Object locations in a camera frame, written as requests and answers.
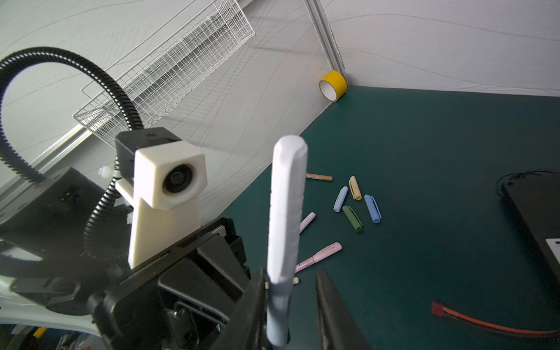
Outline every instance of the black corrugated tube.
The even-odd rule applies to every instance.
[[[39,63],[61,63],[82,71],[97,82],[115,101],[129,130],[143,129],[142,120],[128,95],[103,69],[88,59],[73,52],[50,47],[37,47],[14,52],[0,62],[0,160],[27,181],[38,184],[45,176],[27,163],[10,145],[2,127],[2,101],[10,82],[24,69]],[[115,200],[120,194],[115,189],[115,182],[120,179],[119,163],[115,159],[115,174],[103,197],[91,213],[84,229],[83,248],[88,258],[103,260],[108,263],[126,258],[126,253],[106,251],[102,242],[96,242],[95,236],[111,213]]]

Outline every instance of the red wire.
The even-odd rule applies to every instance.
[[[443,309],[443,312],[446,312],[446,313],[448,313],[450,315],[453,315],[455,317],[459,317],[461,319],[467,320],[469,322],[479,324],[479,325],[484,326],[484,327],[503,330],[505,332],[510,332],[510,333],[529,334],[529,335],[546,335],[546,334],[550,334],[550,333],[560,332],[560,329],[556,329],[556,330],[525,330],[525,329],[509,328],[509,327],[504,327],[504,326],[500,326],[500,325],[497,325],[497,324],[488,323],[488,322],[485,322],[485,321],[480,321],[480,320],[477,320],[477,319],[473,319],[472,317],[469,317],[469,316],[460,314],[457,311],[448,309],[445,306],[442,306],[442,309]]]

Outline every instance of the camera lens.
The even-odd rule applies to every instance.
[[[193,180],[193,170],[182,164],[171,170],[164,180],[164,188],[171,193],[181,192]]]

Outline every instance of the beige pen cap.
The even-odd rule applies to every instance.
[[[353,176],[350,178],[348,182],[348,187],[350,187],[350,193],[352,193],[352,198],[355,200],[362,199],[362,193],[360,192],[360,188],[358,187],[358,182],[356,181],[356,177]]]

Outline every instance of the cable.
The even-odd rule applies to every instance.
[[[457,321],[469,324],[471,326],[481,328],[490,332],[510,335],[512,337],[523,337],[523,338],[551,338],[560,335],[560,329],[555,330],[525,330],[504,327],[497,324],[481,321],[474,319],[472,317],[460,314],[457,311],[451,310],[442,304],[432,301],[432,314],[438,317],[450,317]]]
[[[499,178],[498,181],[496,181],[496,194],[503,198],[502,183],[506,181],[506,178],[508,176],[509,178],[507,179],[507,181],[510,181],[510,180],[522,179],[528,175],[542,176],[543,174],[557,174],[557,173],[558,171],[556,170],[535,169],[535,170],[528,170],[526,172],[515,172],[513,174],[504,175],[501,178]]]
[[[65,64],[88,75],[115,101],[129,130],[144,128],[138,111],[124,90],[110,75],[88,59],[67,50],[50,47],[30,48],[12,53],[0,62],[0,160],[19,176],[34,184],[42,182],[45,176],[21,158],[10,145],[2,128],[2,101],[8,85],[16,75],[26,68],[45,62]],[[91,213],[84,229],[85,256],[110,263],[122,260],[126,257],[126,253],[116,254],[106,251],[102,244],[95,241],[94,236],[113,210],[115,200],[120,197],[115,190],[115,182],[120,179],[118,164],[118,160],[115,160],[115,174],[111,184]]]

